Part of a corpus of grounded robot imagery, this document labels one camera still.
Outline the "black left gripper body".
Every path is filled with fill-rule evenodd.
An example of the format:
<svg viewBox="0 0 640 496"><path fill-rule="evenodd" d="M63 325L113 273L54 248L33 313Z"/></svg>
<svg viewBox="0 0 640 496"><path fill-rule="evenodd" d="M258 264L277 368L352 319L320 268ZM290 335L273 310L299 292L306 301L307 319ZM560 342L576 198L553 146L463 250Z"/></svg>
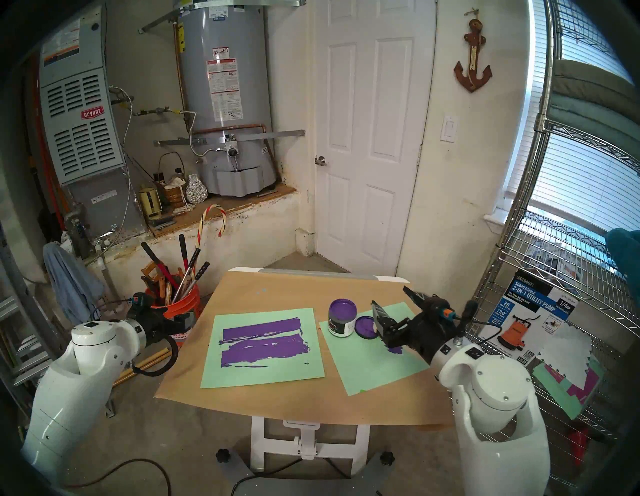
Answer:
<svg viewBox="0 0 640 496"><path fill-rule="evenodd" d="M150 306L145 308L145 338L146 344L158 343L162 340L174 339L172 330L174 322L165 317L167 306Z"/></svg>

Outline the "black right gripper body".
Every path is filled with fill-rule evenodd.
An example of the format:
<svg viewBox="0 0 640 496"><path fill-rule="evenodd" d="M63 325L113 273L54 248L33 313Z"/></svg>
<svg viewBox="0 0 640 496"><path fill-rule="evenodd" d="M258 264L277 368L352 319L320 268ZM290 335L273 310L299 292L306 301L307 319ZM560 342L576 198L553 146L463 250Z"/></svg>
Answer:
<svg viewBox="0 0 640 496"><path fill-rule="evenodd" d="M441 347L455 336L455 325L442 315L440 309L425 310L413 319L401 321L387 334L389 349L408 346L429 365Z"/></svg>

